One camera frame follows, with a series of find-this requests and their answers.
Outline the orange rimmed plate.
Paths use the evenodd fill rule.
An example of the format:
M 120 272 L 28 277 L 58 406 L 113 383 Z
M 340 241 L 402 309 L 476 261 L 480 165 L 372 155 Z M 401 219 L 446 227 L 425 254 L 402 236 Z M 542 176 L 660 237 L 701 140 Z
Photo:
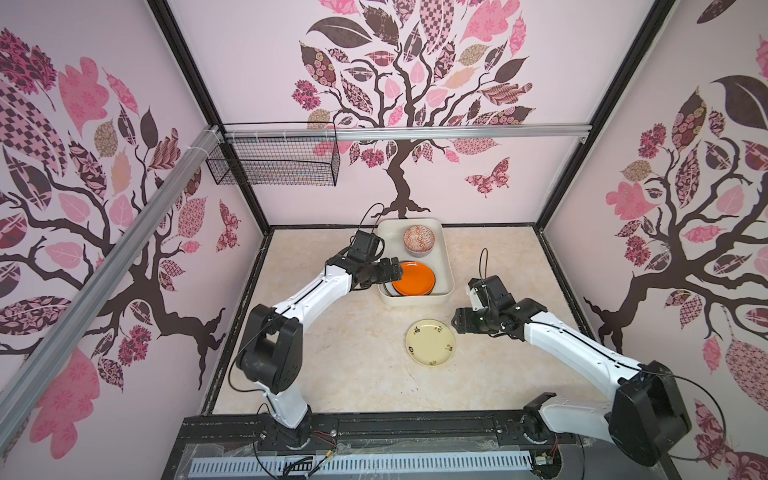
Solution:
M 400 263 L 402 276 L 392 283 L 395 292 L 401 296 L 429 295 L 436 285 L 436 275 L 427 265 L 416 261 Z

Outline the white plastic bin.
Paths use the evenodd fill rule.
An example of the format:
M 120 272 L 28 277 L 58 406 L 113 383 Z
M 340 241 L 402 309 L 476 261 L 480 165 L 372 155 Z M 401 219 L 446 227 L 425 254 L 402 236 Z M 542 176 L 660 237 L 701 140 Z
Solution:
M 425 225 L 436 236 L 433 250 L 424 257 L 411 255 L 403 245 L 404 231 L 413 225 Z M 385 241 L 384 256 L 397 257 L 400 261 L 414 260 L 427 265 L 436 275 L 436 285 L 429 295 L 390 297 L 383 284 L 377 286 L 381 301 L 388 307 L 426 307 L 445 303 L 455 288 L 443 227 L 431 218 L 392 219 L 381 222 L 376 234 Z

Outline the cream plate black calligraphy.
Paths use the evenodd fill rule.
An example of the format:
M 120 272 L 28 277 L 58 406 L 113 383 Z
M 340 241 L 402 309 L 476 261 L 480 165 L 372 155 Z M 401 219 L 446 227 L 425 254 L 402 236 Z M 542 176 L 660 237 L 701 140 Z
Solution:
M 438 367 L 452 359 L 455 336 L 449 326 L 434 319 L 412 324 L 405 334 L 405 348 L 410 358 L 425 367 Z

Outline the orange patterned bowl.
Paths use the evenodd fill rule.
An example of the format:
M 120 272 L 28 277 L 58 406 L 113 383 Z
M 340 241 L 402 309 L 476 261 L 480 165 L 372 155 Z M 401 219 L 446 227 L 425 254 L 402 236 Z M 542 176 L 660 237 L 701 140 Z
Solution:
M 403 245 L 415 257 L 428 255 L 435 244 L 435 233 L 425 225 L 410 226 L 403 233 Z

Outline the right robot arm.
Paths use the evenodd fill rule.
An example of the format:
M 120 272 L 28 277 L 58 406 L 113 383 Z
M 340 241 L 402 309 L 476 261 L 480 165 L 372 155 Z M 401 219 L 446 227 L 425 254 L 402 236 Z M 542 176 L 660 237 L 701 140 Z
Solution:
M 543 444 L 573 434 L 616 446 L 642 466 L 657 464 L 692 429 L 676 376 L 663 364 L 643 364 L 571 328 L 530 298 L 515 300 L 498 276 L 472 278 L 470 306 L 451 324 L 459 334 L 509 337 L 537 347 L 588 380 L 602 402 L 540 394 L 523 409 L 526 438 Z

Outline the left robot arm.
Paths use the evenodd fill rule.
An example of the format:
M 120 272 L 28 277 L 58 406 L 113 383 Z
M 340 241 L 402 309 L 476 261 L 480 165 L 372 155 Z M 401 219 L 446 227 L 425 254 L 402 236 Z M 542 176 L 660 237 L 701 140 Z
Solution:
M 350 243 L 329 258 L 312 281 L 273 306 L 258 304 L 247 317 L 233 367 L 252 382 L 239 393 L 261 393 L 278 425 L 298 430 L 311 416 L 294 385 L 303 364 L 305 330 L 347 294 L 402 278 L 400 261 L 384 256 L 386 242 L 357 230 Z

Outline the aluminium frame rail back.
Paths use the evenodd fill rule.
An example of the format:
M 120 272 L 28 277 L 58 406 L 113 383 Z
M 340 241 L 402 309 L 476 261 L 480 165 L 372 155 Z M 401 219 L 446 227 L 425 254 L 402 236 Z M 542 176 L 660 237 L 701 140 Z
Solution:
M 280 124 L 269 128 L 267 124 L 246 124 L 244 129 L 227 127 L 227 139 L 314 139 L 318 141 L 379 141 L 379 140 L 437 140 L 474 138 L 533 138 L 533 137 L 577 137 L 585 138 L 592 127 L 588 124 L 520 124 L 520 125 L 471 125 L 443 127 L 376 127 L 342 129 L 282 128 Z

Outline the aluminium frame rail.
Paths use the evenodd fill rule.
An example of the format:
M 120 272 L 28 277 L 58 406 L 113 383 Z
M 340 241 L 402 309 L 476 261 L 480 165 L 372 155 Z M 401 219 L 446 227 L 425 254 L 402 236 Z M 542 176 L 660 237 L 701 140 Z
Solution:
M 585 138 L 592 127 L 588 124 L 520 124 L 520 125 L 471 125 L 443 127 L 376 127 L 342 129 L 282 128 L 280 124 L 269 128 L 267 124 L 246 124 L 244 129 L 227 127 L 227 139 L 314 139 L 318 141 L 379 141 L 379 140 L 437 140 L 474 138 L 533 138 L 533 137 L 577 137 Z
M 102 266 L 72 300 L 63 317 L 51 328 L 1 392 L 1 447 L 6 448 L 34 409 L 69 355 L 85 335 L 111 294 L 149 242 L 165 214 L 208 154 L 221 140 L 221 128 L 208 125 L 184 151 L 181 164 L 142 208 L 138 217 Z

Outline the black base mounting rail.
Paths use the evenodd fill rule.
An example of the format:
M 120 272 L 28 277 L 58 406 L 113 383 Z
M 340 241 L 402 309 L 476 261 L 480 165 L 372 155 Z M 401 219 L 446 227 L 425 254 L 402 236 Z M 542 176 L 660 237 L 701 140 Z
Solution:
M 364 474 L 315 479 L 678 479 L 668 458 L 652 467 L 638 465 L 614 445 L 573 434 L 557 434 L 543 444 L 523 433 L 518 410 L 406 413 L 315 413 L 290 446 L 292 436 L 268 413 L 189 417 L 182 423 L 162 476 L 189 479 L 197 458 L 251 456 L 330 456 L 432 452 L 526 451 L 530 471 Z

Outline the aluminium frame rail left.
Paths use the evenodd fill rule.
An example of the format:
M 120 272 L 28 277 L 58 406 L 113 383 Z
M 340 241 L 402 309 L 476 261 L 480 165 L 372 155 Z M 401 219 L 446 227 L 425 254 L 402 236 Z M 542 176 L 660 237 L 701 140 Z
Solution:
M 208 154 L 221 140 L 221 128 L 208 125 L 184 151 L 181 164 L 142 208 L 138 217 L 102 266 L 72 300 L 63 317 L 51 328 L 1 392 L 1 447 L 6 448 L 34 409 L 69 355 L 85 335 L 111 294 L 149 242 L 165 214 Z

